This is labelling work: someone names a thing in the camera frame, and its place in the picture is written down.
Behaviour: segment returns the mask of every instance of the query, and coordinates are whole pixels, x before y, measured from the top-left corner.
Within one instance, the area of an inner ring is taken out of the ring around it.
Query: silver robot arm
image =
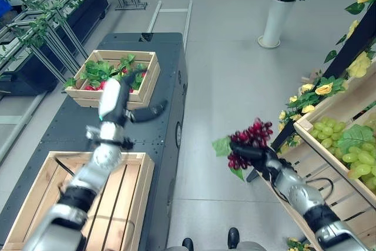
[[[130,149],[132,143],[124,137],[127,119],[143,122],[159,116],[166,101],[156,106],[126,110],[130,84],[137,72],[122,79],[119,83],[109,79],[100,99],[100,129],[87,126],[86,136],[99,146],[90,161],[83,166],[67,185],[57,204],[47,212],[42,222],[27,240],[25,251],[81,251],[86,238],[81,229],[88,218],[88,211],[110,173],[121,162],[121,148]]]
[[[273,188],[305,219],[325,251],[369,251],[346,223],[325,204],[321,193],[309,186],[286,161],[270,148],[256,149],[236,143],[233,152],[250,160],[252,165],[270,180]]]

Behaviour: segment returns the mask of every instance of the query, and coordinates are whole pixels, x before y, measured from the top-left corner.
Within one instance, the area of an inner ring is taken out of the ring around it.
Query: shoe
[[[193,241],[189,237],[184,238],[182,246],[184,246],[185,248],[187,248],[188,251],[193,251]]]
[[[235,249],[239,244],[240,236],[236,227],[232,227],[229,230],[229,236],[227,237],[227,245],[229,249]]]

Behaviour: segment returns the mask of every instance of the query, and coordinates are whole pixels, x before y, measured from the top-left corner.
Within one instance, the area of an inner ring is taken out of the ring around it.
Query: white plant pot
[[[294,3],[295,1],[271,0],[264,35],[257,39],[261,47],[276,48],[281,44],[280,36]]]

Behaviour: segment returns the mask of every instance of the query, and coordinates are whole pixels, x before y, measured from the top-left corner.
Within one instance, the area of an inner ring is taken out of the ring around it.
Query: wooden crate
[[[82,229],[86,251],[138,250],[154,162],[146,153],[123,153],[123,162],[110,175],[88,211]],[[59,199],[58,186],[89,161],[90,152],[49,152],[6,239],[3,251],[21,250],[46,211]]]
[[[111,50],[94,50],[87,61],[108,61],[110,65],[117,66],[120,64],[121,58],[127,58],[128,54],[135,55],[134,66],[141,63],[147,66],[147,72],[142,80],[140,88],[129,94],[129,102],[127,108],[132,110],[136,108],[146,107],[149,105],[152,97],[155,84],[158,80],[160,66],[155,52],[140,52],[140,51],[111,51]],[[72,97],[80,106],[83,107],[98,107],[99,99],[103,91],[86,91],[84,88],[88,86],[87,79],[80,79],[81,73],[85,70],[85,64],[81,66],[75,75],[77,80],[76,88],[67,87],[66,93]]]
[[[308,131],[312,129],[314,122],[324,116],[347,122],[347,128],[354,123],[362,125],[367,116],[376,111],[375,107],[356,121],[353,117],[376,100],[375,90],[376,63],[373,62],[366,76],[349,81],[346,92],[323,100],[315,107],[314,112],[305,114],[294,124],[297,133],[305,142],[280,156],[291,162],[298,174],[307,180],[329,178],[333,181],[334,190],[326,200],[327,204],[368,247],[376,245],[376,195],[360,180],[347,178],[348,169]],[[310,185],[319,189],[324,197],[330,191],[330,185],[325,180],[311,182]],[[288,203],[282,200],[281,203],[313,246],[322,250],[305,220]]]

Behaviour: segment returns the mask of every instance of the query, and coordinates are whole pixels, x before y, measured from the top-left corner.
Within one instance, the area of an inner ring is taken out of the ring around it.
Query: white floor
[[[145,31],[158,0],[145,11],[110,8],[85,47],[95,49],[111,32]],[[186,8],[189,0],[162,0],[163,8]],[[224,248],[235,226],[242,240],[267,250],[285,250],[287,236],[301,236],[261,179],[242,183],[216,158],[211,142],[247,127],[255,117],[274,122],[302,75],[323,60],[354,16],[343,10],[354,0],[309,0],[295,4],[282,44],[262,49],[270,0],[193,0],[186,50],[189,76],[183,139],[168,246],[191,237],[196,250]],[[161,15],[154,32],[183,32],[185,14]],[[65,95],[49,93],[0,166],[0,209]]]

